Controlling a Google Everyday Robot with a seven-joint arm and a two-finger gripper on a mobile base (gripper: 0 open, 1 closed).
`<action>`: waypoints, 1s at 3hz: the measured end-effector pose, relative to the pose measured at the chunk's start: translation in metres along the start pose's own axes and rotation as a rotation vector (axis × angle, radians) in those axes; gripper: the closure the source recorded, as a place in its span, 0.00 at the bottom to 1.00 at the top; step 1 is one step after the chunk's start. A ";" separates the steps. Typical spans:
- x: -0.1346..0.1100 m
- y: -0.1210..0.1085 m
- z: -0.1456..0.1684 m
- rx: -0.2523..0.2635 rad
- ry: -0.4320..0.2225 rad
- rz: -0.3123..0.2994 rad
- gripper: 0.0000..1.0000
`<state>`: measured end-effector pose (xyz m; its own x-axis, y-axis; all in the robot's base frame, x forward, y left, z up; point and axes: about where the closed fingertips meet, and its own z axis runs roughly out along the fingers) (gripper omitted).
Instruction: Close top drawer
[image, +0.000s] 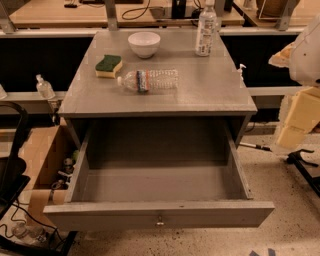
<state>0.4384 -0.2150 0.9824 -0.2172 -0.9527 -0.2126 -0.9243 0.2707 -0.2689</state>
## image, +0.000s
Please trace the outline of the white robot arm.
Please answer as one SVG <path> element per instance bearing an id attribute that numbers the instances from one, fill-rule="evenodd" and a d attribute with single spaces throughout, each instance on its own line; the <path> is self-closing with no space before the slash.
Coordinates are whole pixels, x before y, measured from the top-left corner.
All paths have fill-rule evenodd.
<path id="1" fill-rule="evenodd" d="M 320 15 L 317 14 L 294 42 L 272 55 L 268 63 L 288 68 L 290 78 L 303 89 L 286 97 L 280 107 L 275 134 L 279 150 L 294 150 L 320 123 Z"/>

